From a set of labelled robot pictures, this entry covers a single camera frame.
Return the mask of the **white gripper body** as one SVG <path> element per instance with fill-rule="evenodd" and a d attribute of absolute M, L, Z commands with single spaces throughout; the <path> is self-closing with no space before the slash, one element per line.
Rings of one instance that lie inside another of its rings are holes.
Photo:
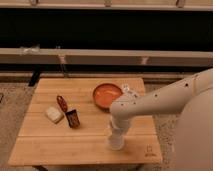
<path fill-rule="evenodd" d="M 123 120 L 115 117 L 110 118 L 110 138 L 111 139 L 122 139 L 124 135 L 128 132 L 131 125 L 129 119 Z"/>

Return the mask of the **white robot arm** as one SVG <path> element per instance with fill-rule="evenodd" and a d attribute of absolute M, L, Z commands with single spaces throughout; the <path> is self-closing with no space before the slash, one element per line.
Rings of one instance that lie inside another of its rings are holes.
<path fill-rule="evenodd" d="M 131 120 L 142 115 L 178 114 L 188 111 L 213 114 L 213 68 L 193 74 L 180 81 L 143 96 L 126 91 L 110 105 L 111 136 L 121 140 Z"/>

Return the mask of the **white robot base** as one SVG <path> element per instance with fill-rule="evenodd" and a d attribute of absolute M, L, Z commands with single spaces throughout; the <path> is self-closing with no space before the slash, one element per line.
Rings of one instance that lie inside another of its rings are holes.
<path fill-rule="evenodd" d="M 213 171 L 213 89 L 198 94 L 182 111 L 171 171 Z"/>

